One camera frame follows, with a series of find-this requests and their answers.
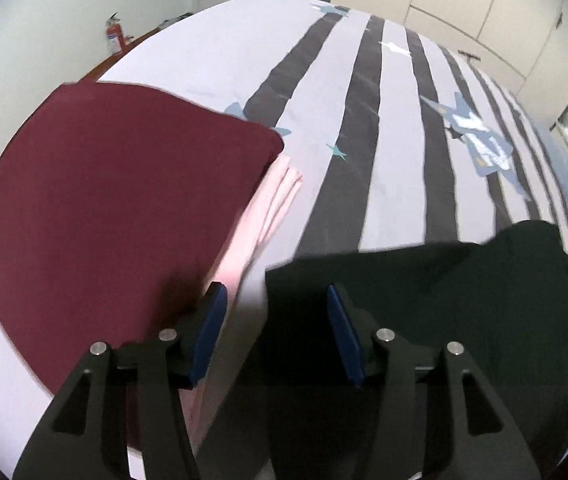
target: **red fire extinguisher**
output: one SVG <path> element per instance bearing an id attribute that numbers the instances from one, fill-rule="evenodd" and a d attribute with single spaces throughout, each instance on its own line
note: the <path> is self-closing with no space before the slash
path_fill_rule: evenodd
<path id="1" fill-rule="evenodd" d="M 118 55 L 124 52 L 126 40 L 120 25 L 120 19 L 116 18 L 116 14 L 112 15 L 106 21 L 106 37 L 109 38 L 109 47 L 112 54 Z"/>

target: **metal screw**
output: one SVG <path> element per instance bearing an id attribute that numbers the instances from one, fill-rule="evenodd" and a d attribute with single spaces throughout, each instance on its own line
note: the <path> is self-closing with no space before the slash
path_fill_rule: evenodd
<path id="1" fill-rule="evenodd" d="M 464 345 L 458 343 L 457 341 L 451 341 L 446 345 L 446 349 L 453 355 L 460 355 L 464 353 Z"/>
<path id="2" fill-rule="evenodd" d="M 90 350 L 91 350 L 91 354 L 93 354 L 93 355 L 101 355 L 104 352 L 106 352 L 106 343 L 103 343 L 101 341 L 93 343 L 91 345 Z"/>
<path id="3" fill-rule="evenodd" d="M 380 328 L 375 335 L 378 337 L 380 341 L 389 342 L 395 339 L 395 332 L 393 332 L 390 328 Z"/>
<path id="4" fill-rule="evenodd" d="M 160 341 L 172 341 L 177 337 L 177 332 L 173 328 L 165 328 L 164 330 L 160 330 L 158 337 Z"/>

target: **blue gripper pad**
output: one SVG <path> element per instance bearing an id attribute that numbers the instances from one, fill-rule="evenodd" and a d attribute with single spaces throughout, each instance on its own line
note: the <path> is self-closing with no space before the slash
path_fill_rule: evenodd
<path id="1" fill-rule="evenodd" d="M 188 375 L 193 387 L 195 387 L 198 381 L 206 374 L 210 358 L 215 349 L 215 344 L 218 341 L 219 331 L 222 329 L 224 316 L 226 316 L 226 304 L 228 303 L 226 287 L 220 284 L 209 301 L 208 314 L 202 323 L 198 338 L 193 345 Z"/>
<path id="2" fill-rule="evenodd" d="M 346 371 L 346 376 L 351 383 L 361 386 L 366 378 L 362 347 L 350 323 L 343 299 L 336 286 L 329 285 L 327 294 L 326 309 L 328 311 L 328 319 L 331 322 L 333 336 L 340 351 L 344 371 Z"/>

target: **white stripe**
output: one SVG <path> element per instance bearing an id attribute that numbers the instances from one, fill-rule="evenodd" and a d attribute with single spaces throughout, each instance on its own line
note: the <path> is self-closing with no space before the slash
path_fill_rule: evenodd
<path id="1" fill-rule="evenodd" d="M 555 211 L 557 212 L 557 226 L 560 230 L 560 235 L 562 236 L 562 241 L 564 243 L 564 251 L 568 253 L 568 217 L 566 215 L 566 211 L 564 210 L 564 204 L 562 203 L 562 195 L 560 192 L 559 184 L 555 180 L 555 175 L 553 174 L 553 171 L 546 161 L 543 148 L 540 145 L 541 141 L 538 139 L 538 134 L 536 134 L 533 130 L 533 126 L 531 125 L 528 116 L 524 113 L 524 110 L 520 108 L 515 99 L 512 98 L 508 90 L 504 90 L 504 95 L 506 95 L 506 98 L 510 101 L 513 107 L 522 114 L 522 124 L 524 125 L 524 130 L 526 131 L 528 140 L 533 146 L 533 150 L 538 156 L 539 163 L 542 166 L 542 172 L 544 173 L 544 178 L 546 179 L 546 183 L 548 184 L 548 190 L 551 193 L 551 199 L 553 200 Z"/>
<path id="2" fill-rule="evenodd" d="M 510 136 L 513 139 L 514 147 L 520 154 L 520 159 L 522 160 L 524 173 L 528 178 L 528 184 L 530 186 L 531 194 L 533 195 L 533 199 L 535 199 L 535 202 L 538 205 L 540 219 L 553 223 L 553 215 L 551 213 L 550 202 L 548 201 L 548 197 L 546 196 L 546 191 L 544 190 L 544 183 L 542 182 L 542 176 L 538 173 L 538 170 L 535 167 L 533 154 L 530 152 L 525 140 L 522 139 L 522 136 L 520 136 L 520 131 L 517 128 L 515 119 L 513 118 L 513 115 L 510 112 L 509 105 L 504 100 L 502 93 L 494 85 L 491 78 L 489 78 L 485 74 L 482 74 L 482 78 L 484 79 L 488 87 L 491 89 L 491 92 L 495 96 L 497 105 L 499 106 L 502 112 L 504 123 L 506 124 L 506 127 L 509 129 Z"/>
<path id="3" fill-rule="evenodd" d="M 459 59 L 457 56 L 456 60 L 458 61 L 459 68 L 462 71 L 462 76 L 466 79 L 468 90 L 471 92 L 473 101 L 475 101 L 475 107 L 482 117 L 484 124 L 494 132 L 504 137 L 493 113 L 493 109 L 491 108 L 491 104 L 488 101 L 488 97 L 484 93 L 484 89 L 475 77 L 475 74 L 465 61 Z M 512 157 L 510 159 L 510 164 L 514 167 Z M 524 197 L 517 192 L 513 184 L 504 178 L 501 171 L 499 171 L 498 174 L 500 175 L 500 184 L 504 193 L 504 203 L 506 204 L 506 208 L 509 211 L 509 215 L 513 220 L 513 223 L 521 222 L 522 220 L 529 220 L 528 209 L 526 209 L 526 201 L 524 200 Z"/>
<path id="4" fill-rule="evenodd" d="M 385 43 L 408 50 L 406 31 L 384 24 Z M 424 243 L 424 126 L 411 58 L 382 47 L 379 137 L 360 250 Z"/>
<path id="5" fill-rule="evenodd" d="M 234 318 L 222 332 L 209 367 L 203 426 L 213 421 L 266 320 L 264 272 L 292 258 L 304 232 L 333 156 L 327 144 L 333 145 L 340 131 L 353 65 L 369 17 L 352 10 L 335 25 L 278 122 L 291 130 L 284 137 L 283 153 L 301 172 L 303 183 L 280 228 L 244 277 Z"/>
<path id="6" fill-rule="evenodd" d="M 219 112 L 244 106 L 322 16 L 312 0 L 232 0 L 148 38 L 101 80 L 152 86 Z"/>
<path id="7" fill-rule="evenodd" d="M 455 92 L 460 92 L 453 73 L 440 48 L 424 37 L 422 44 L 429 60 L 430 73 L 443 105 L 455 107 Z M 455 197 L 458 204 L 458 234 L 460 241 L 482 243 L 495 234 L 495 206 L 485 177 L 479 176 L 461 139 L 447 132 L 448 150 L 455 173 Z"/>

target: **gray stripe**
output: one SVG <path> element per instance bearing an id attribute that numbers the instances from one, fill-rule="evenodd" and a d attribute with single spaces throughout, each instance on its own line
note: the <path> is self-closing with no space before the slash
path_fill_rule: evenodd
<path id="1" fill-rule="evenodd" d="M 513 116 L 513 120 L 515 121 L 515 125 L 517 126 L 518 132 L 520 133 L 520 137 L 526 143 L 528 147 L 528 151 L 530 152 L 530 156 L 533 159 L 533 164 L 535 165 L 535 170 L 538 172 L 539 179 L 542 181 L 542 185 L 544 186 L 544 193 L 546 194 L 546 199 L 548 200 L 548 205 L 551 209 L 551 216 L 553 217 L 553 223 L 557 225 L 557 211 L 555 210 L 555 204 L 553 203 L 553 199 L 551 197 L 551 191 L 548 187 L 548 182 L 546 181 L 546 176 L 544 175 L 544 171 L 542 170 L 542 165 L 539 162 L 538 154 L 533 149 L 533 146 L 530 143 L 530 139 L 526 134 L 526 130 L 524 129 L 524 124 L 522 124 L 522 117 L 520 116 L 519 112 L 513 107 L 512 103 L 506 98 L 504 95 L 504 90 L 502 87 L 498 85 L 495 81 L 493 81 L 494 85 L 504 97 L 504 102 L 509 105 L 510 114 Z"/>
<path id="2" fill-rule="evenodd" d="M 510 94 L 510 95 L 512 96 L 513 100 L 518 104 L 520 109 L 523 110 L 524 112 L 526 112 L 526 109 L 517 100 L 517 98 L 513 94 Z M 555 172 L 555 168 L 553 167 L 553 165 L 551 163 L 551 159 L 548 156 L 548 152 L 546 150 L 546 145 L 544 143 L 544 140 L 542 140 L 540 138 L 540 135 L 538 133 L 538 129 L 535 126 L 535 124 L 533 123 L 533 121 L 530 120 L 530 118 L 528 118 L 528 122 L 530 123 L 530 126 L 531 126 L 531 129 L 533 130 L 533 133 L 535 133 L 535 135 L 538 136 L 539 147 L 541 148 L 542 153 L 544 154 L 544 159 L 546 160 L 546 163 L 548 164 L 549 170 L 551 171 L 551 173 L 553 173 L 553 177 L 555 179 L 555 182 L 557 182 L 557 190 L 560 193 L 560 199 L 562 200 L 562 207 L 564 208 L 564 215 L 566 217 L 566 226 L 567 226 L 567 229 L 568 229 L 568 204 L 566 202 L 566 197 L 564 196 L 564 189 L 562 188 L 562 184 L 560 183 L 560 180 L 557 177 L 557 173 Z"/>
<path id="3" fill-rule="evenodd" d="M 530 197 L 530 200 L 525 201 L 526 202 L 526 210 L 528 211 L 528 217 L 531 220 L 539 220 L 540 217 L 539 217 L 538 204 L 535 202 L 535 198 L 533 197 L 533 193 L 530 190 L 530 183 L 528 182 L 528 178 L 526 177 L 526 173 L 524 171 L 524 166 L 522 164 L 522 158 L 520 157 L 518 150 L 515 148 L 515 143 L 513 142 L 513 138 L 510 135 L 509 129 L 506 127 L 506 123 L 504 123 L 504 118 L 502 117 L 502 112 L 500 111 L 500 107 L 497 105 L 497 101 L 495 100 L 495 96 L 493 95 L 493 92 L 491 92 L 491 89 L 488 88 L 486 81 L 484 81 L 484 78 L 479 73 L 477 68 L 475 68 L 470 63 L 468 64 L 468 66 L 473 71 L 473 74 L 475 75 L 475 78 L 480 83 L 482 90 L 484 90 L 484 94 L 486 94 L 488 102 L 491 105 L 491 110 L 493 110 L 493 115 L 495 116 L 495 119 L 497 120 L 497 123 L 498 123 L 498 126 L 500 127 L 500 130 L 504 134 L 504 137 L 506 138 L 506 140 L 508 140 L 510 145 L 513 147 L 512 157 L 513 157 L 513 163 L 515 164 L 515 174 L 518 176 L 518 180 L 520 181 L 522 188 L 524 189 L 524 191 L 526 191 L 526 194 L 528 194 L 528 196 Z"/>
<path id="4" fill-rule="evenodd" d="M 246 102 L 244 115 L 249 121 L 268 128 L 277 126 L 286 103 L 341 18 L 342 15 L 329 12 L 311 25 Z"/>
<path id="5" fill-rule="evenodd" d="M 430 73 L 429 61 L 419 35 L 406 29 L 406 41 L 413 59 L 413 74 L 419 95 L 433 102 L 438 93 Z M 455 174 L 448 152 L 448 140 L 442 116 L 420 99 L 424 126 L 424 191 L 426 194 L 426 226 L 424 242 L 458 240 Z"/>
<path id="6" fill-rule="evenodd" d="M 471 91 L 468 89 L 468 83 L 462 75 L 462 71 L 459 69 L 458 62 L 453 58 L 451 53 L 443 47 L 440 47 L 442 54 L 448 62 L 451 72 L 453 73 L 453 78 L 455 83 L 458 85 L 459 91 L 464 98 L 464 101 L 470 106 L 471 110 L 474 111 L 475 115 L 481 117 L 481 114 L 477 111 L 475 106 L 475 101 L 471 95 Z M 506 209 L 506 202 L 504 201 L 504 191 L 502 190 L 502 184 L 500 183 L 500 177 L 497 173 L 491 173 L 486 176 L 486 183 L 488 184 L 488 193 L 493 200 L 495 206 L 495 232 L 498 233 L 503 229 L 511 226 L 513 224 L 510 219 L 509 211 Z"/>
<path id="7" fill-rule="evenodd" d="M 335 142 L 346 160 L 331 159 L 296 256 L 357 251 L 360 246 L 378 145 L 383 31 L 384 20 L 371 16 L 355 58 Z"/>

